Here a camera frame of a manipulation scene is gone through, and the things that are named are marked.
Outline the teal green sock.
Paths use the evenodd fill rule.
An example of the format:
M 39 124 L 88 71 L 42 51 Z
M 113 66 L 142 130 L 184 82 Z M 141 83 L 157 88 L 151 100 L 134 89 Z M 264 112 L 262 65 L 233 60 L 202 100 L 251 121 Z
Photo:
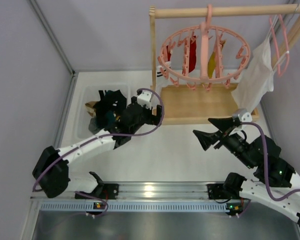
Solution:
M 116 114 L 113 111 L 108 111 L 105 114 L 106 126 L 112 125 L 116 121 Z

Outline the mustard yellow sock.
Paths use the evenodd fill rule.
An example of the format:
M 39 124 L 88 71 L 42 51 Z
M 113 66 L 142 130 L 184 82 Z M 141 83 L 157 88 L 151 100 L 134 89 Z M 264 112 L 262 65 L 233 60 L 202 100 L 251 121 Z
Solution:
M 216 68 L 215 55 L 216 55 L 216 51 L 214 50 L 208 60 L 207 74 L 208 74 L 209 79 L 211 79 L 213 77 L 213 73 Z

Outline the red sock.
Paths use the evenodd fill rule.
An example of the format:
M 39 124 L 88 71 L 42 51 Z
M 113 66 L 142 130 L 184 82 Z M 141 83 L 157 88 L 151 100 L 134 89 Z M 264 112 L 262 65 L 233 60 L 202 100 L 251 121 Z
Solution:
M 191 73 L 197 63 L 197 36 L 194 35 L 190 38 L 189 44 L 189 65 L 188 65 L 188 73 Z
M 171 48 L 169 45 L 167 45 L 165 47 L 165 50 L 163 51 L 164 61 L 169 62 L 171 60 L 171 55 L 172 55 Z

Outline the black striped sock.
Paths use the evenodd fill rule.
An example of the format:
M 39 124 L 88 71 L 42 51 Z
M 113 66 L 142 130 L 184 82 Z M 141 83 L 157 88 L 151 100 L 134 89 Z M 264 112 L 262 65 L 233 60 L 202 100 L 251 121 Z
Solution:
M 100 101 L 95 105 L 95 118 L 99 127 L 103 129 L 109 126 L 106 126 L 106 113 L 108 111 L 113 111 L 117 119 L 127 107 L 127 98 L 120 90 L 108 90 L 105 93 L 102 90 L 99 90 L 98 93 L 100 94 Z

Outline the white striped sock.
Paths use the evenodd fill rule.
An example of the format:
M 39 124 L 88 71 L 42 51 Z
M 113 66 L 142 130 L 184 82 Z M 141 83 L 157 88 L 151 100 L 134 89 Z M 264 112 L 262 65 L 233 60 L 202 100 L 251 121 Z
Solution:
M 155 84 L 155 91 L 159 94 L 162 90 L 162 88 L 165 88 L 168 86 L 168 80 L 164 77 L 161 69 L 166 71 L 161 65 L 158 65 L 156 67 L 156 84 Z

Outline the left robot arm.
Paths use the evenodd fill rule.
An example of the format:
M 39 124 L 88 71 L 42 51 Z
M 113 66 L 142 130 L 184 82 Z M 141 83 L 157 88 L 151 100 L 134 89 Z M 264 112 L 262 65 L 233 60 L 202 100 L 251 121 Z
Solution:
M 143 125 L 153 125 L 157 129 L 164 115 L 162 105 L 157 105 L 156 114 L 153 114 L 151 108 L 131 103 L 116 121 L 97 134 L 68 147 L 46 147 L 32 171 L 35 178 L 33 191 L 36 192 L 37 186 L 40 186 L 40 190 L 50 199 L 65 192 L 74 192 L 77 198 L 98 198 L 105 185 L 99 175 L 93 171 L 74 172 L 73 165 L 115 150 L 132 137 L 139 137 L 138 130 Z

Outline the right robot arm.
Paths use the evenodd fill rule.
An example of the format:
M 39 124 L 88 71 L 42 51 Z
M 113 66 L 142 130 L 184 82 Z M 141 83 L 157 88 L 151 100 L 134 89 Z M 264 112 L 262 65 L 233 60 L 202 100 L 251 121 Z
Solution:
M 228 199 L 255 201 L 275 210 L 300 227 L 300 175 L 281 155 L 281 148 L 252 121 L 249 113 L 209 118 L 216 132 L 193 130 L 204 151 L 226 148 L 248 169 L 256 182 L 230 172 L 221 194 Z

